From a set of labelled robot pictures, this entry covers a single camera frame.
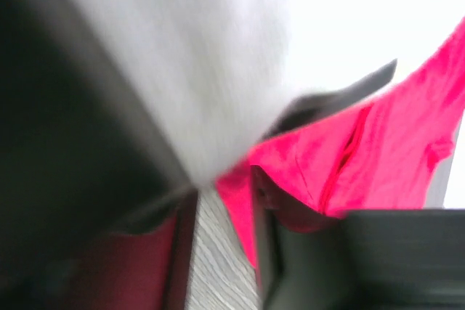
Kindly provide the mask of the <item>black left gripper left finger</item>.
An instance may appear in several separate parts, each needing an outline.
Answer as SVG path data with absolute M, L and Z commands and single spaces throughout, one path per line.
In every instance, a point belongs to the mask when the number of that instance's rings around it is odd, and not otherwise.
M 83 262 L 84 309 L 183 309 L 198 194 L 154 232 L 109 236 Z

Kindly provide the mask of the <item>magenta pink t shirt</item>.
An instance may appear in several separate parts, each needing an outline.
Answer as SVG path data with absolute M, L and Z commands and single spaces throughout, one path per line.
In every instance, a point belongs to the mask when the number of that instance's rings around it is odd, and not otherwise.
M 256 263 L 252 169 L 318 213 L 421 208 L 464 111 L 464 26 L 384 96 L 255 146 L 217 182 Z

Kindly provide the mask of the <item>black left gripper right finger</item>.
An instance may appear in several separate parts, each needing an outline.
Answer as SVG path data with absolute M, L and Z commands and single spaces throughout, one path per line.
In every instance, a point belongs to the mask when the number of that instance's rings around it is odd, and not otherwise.
M 253 166 L 256 279 L 263 309 L 345 309 L 349 274 L 338 219 L 324 216 Z

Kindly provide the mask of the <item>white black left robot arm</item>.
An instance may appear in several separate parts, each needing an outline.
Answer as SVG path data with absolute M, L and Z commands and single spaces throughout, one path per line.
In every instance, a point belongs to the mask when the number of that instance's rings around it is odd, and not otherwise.
M 1 0 L 1 307 L 183 309 L 199 191 L 365 95 L 303 0 Z

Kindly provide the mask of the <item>white black printed t shirt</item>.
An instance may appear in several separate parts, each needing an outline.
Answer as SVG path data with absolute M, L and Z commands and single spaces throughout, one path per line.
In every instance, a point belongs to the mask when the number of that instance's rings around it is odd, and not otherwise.
M 296 99 L 286 0 L 72 0 L 194 184 L 245 155 Z

